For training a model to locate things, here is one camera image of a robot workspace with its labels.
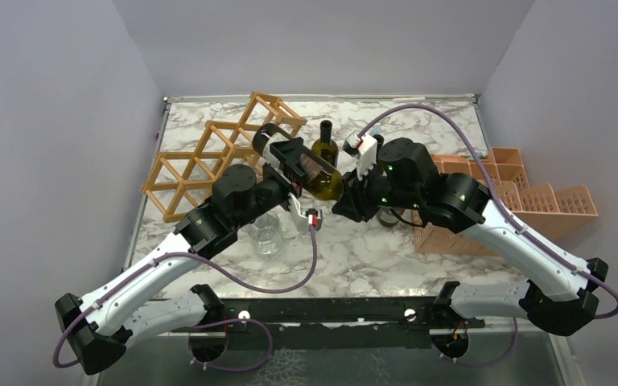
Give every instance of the gray floor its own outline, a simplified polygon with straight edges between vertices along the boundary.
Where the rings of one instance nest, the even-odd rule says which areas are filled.
[[[500,355],[509,345],[511,332],[476,334],[465,359]],[[160,337],[127,352],[102,373],[98,385],[561,385],[548,334],[522,332],[516,351],[505,362],[490,368],[463,368],[439,359],[432,350],[403,348],[377,350],[276,351],[262,369],[228,374],[189,364],[187,338]],[[262,352],[225,352],[217,364],[245,366]]]

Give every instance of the marble table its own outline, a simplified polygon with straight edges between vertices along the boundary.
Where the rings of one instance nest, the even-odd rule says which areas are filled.
[[[458,123],[475,149],[487,153],[478,117],[471,101],[426,102],[449,114]],[[311,144],[319,135],[319,122],[333,121],[333,136],[338,141],[360,129],[385,110],[400,105],[395,101],[296,101],[288,105],[308,122],[299,135]],[[175,103],[171,106],[160,150],[194,150],[207,120],[237,121],[246,103]],[[261,121],[262,111],[253,113],[253,122]],[[380,127],[385,141],[408,137],[425,144],[432,154],[467,154],[463,143],[441,119],[420,110],[405,110],[386,118]],[[218,144],[208,144],[215,150]],[[342,153],[338,169],[353,168],[354,161]],[[165,171],[159,181],[171,175]],[[171,193],[158,192],[168,203]],[[277,295],[289,298],[376,297],[436,295],[446,281],[468,284],[496,284],[521,278],[519,271],[499,257],[471,257],[419,254],[414,251],[413,231],[404,224],[383,228],[375,219],[353,223],[333,215],[331,203],[302,197],[303,205],[323,209],[323,228],[318,232],[319,262],[314,277],[296,291]],[[189,209],[183,200],[178,211]],[[311,264],[308,236],[298,236],[290,215],[277,207],[274,211],[283,224],[285,246],[273,258],[253,254],[252,245],[239,232],[236,244],[213,260],[250,284],[265,288],[285,288],[300,281]],[[138,229],[131,264],[139,262],[173,230],[175,223],[165,224],[157,207],[149,200]],[[157,298],[173,298],[195,284],[209,284],[222,298],[264,298],[232,283],[218,272],[202,266],[172,282]]]

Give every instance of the dark wine bottle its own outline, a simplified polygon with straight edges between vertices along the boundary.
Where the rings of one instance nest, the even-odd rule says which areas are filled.
[[[329,120],[321,121],[321,135],[313,145],[311,145],[311,151],[317,154],[319,157],[326,160],[333,166],[337,166],[337,155],[340,150],[337,147],[335,141],[331,139],[332,136],[332,122]]]
[[[290,141],[293,138],[275,124],[263,125],[252,140],[252,147],[265,161],[277,170],[283,170],[284,165],[271,154],[269,146],[275,142]],[[338,200],[342,197],[342,175],[337,169],[314,154],[306,146],[301,146],[299,165],[307,173],[307,181],[302,188],[321,200]]]

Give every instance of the lavender wall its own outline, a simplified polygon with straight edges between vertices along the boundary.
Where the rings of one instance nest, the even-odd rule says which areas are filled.
[[[114,0],[169,96],[482,92],[533,0]]]
[[[522,148],[534,182],[589,186],[600,220],[565,246],[608,261],[618,289],[618,1],[536,0],[480,107],[492,145]],[[571,341],[587,384],[618,384],[618,317]]]
[[[0,385],[78,382],[53,303],[119,272],[162,108],[110,0],[0,0]]]

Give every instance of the clear glass tumbler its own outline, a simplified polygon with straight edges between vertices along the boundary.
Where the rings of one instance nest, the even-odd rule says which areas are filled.
[[[245,232],[260,257],[273,257],[283,249],[281,220],[273,212],[259,216],[253,223],[246,225]]]

